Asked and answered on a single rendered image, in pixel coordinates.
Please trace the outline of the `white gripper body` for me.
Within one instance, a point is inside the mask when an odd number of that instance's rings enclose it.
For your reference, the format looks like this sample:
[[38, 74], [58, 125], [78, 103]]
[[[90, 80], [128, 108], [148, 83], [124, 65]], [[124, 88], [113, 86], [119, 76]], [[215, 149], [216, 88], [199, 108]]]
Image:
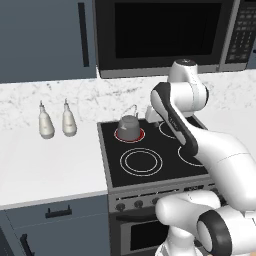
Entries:
[[162, 121], [161, 116], [154, 110], [151, 105], [147, 107], [145, 119], [148, 123], [156, 123]]

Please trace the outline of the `black and silver stove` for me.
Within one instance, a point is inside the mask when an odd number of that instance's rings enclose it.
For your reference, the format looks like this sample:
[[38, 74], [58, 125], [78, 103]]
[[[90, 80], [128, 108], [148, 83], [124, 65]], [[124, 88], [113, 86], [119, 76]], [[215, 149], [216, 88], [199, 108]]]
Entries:
[[[108, 188], [111, 213], [153, 208], [152, 199], [194, 190], [217, 189], [205, 167], [181, 150], [179, 141], [165, 122], [148, 123], [141, 119], [140, 137], [122, 141], [116, 121], [97, 125]], [[134, 206], [137, 200], [143, 207]], [[125, 209], [119, 212], [118, 203]]]

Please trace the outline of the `grey kettle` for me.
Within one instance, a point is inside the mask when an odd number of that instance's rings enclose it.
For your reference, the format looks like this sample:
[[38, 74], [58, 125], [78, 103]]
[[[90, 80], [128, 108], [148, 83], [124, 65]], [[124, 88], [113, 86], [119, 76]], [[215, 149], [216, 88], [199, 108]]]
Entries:
[[137, 105], [126, 109], [118, 123], [117, 136], [124, 141], [134, 141], [140, 136]]

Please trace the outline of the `white bottle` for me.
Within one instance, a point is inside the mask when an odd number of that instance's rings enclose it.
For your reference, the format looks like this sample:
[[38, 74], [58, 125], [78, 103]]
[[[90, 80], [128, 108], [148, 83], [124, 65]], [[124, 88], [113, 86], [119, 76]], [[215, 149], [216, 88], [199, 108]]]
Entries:
[[72, 137], [77, 133], [77, 125], [74, 115], [70, 110], [68, 101], [64, 102], [64, 112], [62, 116], [62, 131], [65, 136]]
[[39, 133], [43, 139], [51, 139], [54, 137], [55, 128], [49, 114], [45, 110], [43, 103], [39, 105]]

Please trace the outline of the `black and silver microwave oven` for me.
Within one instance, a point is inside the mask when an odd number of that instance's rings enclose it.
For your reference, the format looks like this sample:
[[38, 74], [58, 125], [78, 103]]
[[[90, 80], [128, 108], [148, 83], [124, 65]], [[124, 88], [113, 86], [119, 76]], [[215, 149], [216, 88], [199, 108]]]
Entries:
[[256, 0], [94, 0], [103, 78], [164, 76], [178, 59], [200, 73], [242, 71], [256, 41]]

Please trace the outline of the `blue-grey drawer front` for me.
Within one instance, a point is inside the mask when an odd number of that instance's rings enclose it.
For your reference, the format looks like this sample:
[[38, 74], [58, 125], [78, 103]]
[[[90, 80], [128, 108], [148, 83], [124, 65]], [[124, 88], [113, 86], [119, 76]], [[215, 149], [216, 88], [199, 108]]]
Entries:
[[[68, 205], [70, 205], [72, 209], [72, 215], [49, 219], [45, 218], [45, 213], [47, 212], [48, 208], [50, 208], [52, 211], [65, 210]], [[106, 195], [27, 206], [16, 209], [8, 209], [5, 211], [8, 219], [10, 220], [14, 228], [21, 228], [58, 220], [67, 220], [71, 218], [103, 214], [107, 212], [108, 204]]]

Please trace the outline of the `silver oven door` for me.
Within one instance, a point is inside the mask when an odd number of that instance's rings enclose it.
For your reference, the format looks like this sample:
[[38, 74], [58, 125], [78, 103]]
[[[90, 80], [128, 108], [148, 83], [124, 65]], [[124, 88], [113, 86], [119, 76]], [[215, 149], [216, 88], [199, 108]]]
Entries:
[[110, 255], [111, 256], [154, 256], [167, 235], [169, 227], [158, 220], [147, 222], [117, 221], [120, 215], [155, 214], [153, 208], [132, 210], [109, 215]]

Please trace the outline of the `blue-grey base cupboard door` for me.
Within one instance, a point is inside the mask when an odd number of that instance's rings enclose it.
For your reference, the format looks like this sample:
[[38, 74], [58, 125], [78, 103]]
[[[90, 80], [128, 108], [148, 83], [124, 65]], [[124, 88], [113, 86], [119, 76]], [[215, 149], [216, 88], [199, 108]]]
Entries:
[[108, 215], [97, 214], [14, 230], [34, 256], [110, 256]]

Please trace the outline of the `blue-grey wall cupboard door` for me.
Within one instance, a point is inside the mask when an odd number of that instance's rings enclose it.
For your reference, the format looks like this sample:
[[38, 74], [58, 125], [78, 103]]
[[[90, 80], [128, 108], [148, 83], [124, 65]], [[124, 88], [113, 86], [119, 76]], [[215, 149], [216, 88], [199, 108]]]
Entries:
[[[85, 4], [89, 67], [78, 3]], [[92, 0], [0, 0], [0, 83], [96, 76]]]

